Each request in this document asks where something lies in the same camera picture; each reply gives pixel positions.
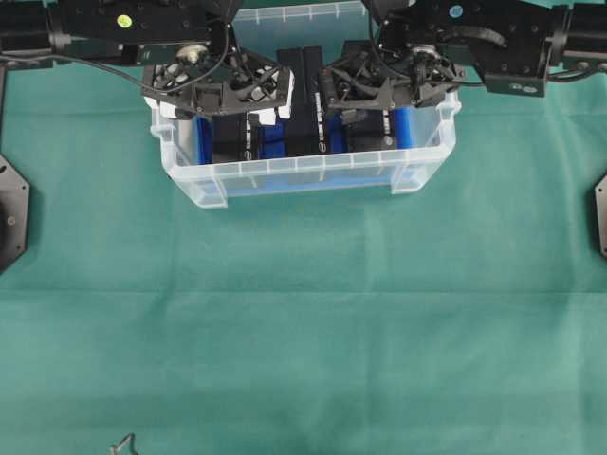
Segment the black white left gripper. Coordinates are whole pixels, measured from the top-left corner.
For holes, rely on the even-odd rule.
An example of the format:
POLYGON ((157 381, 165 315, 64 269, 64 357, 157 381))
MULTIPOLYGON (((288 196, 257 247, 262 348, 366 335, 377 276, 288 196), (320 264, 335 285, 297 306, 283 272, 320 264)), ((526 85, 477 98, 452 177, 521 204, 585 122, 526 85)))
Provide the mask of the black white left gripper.
POLYGON ((273 125, 291 118, 295 76, 289 67, 262 56, 236 56, 200 81, 196 69, 183 60, 145 67, 144 99, 170 119, 251 114, 257 123, 273 125))

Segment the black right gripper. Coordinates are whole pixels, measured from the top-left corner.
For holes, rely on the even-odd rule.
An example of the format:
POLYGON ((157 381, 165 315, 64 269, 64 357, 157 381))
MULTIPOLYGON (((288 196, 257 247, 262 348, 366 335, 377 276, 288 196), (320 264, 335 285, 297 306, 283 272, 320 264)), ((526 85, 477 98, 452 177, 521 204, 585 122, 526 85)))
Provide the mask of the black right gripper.
POLYGON ((325 110, 350 118, 359 111, 435 106, 466 84, 466 73, 433 48, 356 48, 325 66, 319 84, 325 110))

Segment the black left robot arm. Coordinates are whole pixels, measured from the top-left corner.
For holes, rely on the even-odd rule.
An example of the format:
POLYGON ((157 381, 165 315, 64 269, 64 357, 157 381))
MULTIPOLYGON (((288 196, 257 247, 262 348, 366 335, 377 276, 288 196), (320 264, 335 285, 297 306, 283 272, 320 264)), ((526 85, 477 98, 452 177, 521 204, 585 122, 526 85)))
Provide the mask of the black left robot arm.
POLYGON ((165 118, 291 116, 295 76, 237 42, 239 1, 4 1, 1 66, 82 64, 118 76, 165 118))

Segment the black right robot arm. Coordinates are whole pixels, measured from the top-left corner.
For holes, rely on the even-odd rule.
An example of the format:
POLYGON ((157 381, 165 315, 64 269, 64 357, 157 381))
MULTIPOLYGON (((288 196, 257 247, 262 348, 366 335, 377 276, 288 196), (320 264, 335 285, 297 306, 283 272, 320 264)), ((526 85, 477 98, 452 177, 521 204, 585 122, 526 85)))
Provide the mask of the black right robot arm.
POLYGON ((319 75, 328 111, 434 106, 475 86, 536 97, 606 71, 606 6, 367 1, 368 37, 319 75))

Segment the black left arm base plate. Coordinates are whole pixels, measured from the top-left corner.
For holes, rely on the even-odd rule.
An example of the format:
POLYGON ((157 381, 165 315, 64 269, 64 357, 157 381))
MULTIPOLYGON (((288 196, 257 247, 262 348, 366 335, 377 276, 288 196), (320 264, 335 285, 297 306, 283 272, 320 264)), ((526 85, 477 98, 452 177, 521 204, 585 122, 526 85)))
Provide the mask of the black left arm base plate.
POLYGON ((0 267, 4 273, 27 250, 30 186, 3 155, 0 185, 0 267))

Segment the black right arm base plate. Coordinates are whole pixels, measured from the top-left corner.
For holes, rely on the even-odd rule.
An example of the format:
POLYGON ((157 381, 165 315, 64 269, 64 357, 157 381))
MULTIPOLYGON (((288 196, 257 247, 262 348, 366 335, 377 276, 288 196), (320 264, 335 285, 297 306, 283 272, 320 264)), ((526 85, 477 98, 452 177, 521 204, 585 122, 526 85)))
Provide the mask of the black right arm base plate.
POLYGON ((598 220, 598 237, 601 255, 607 257, 607 175, 595 186, 595 201, 598 220))

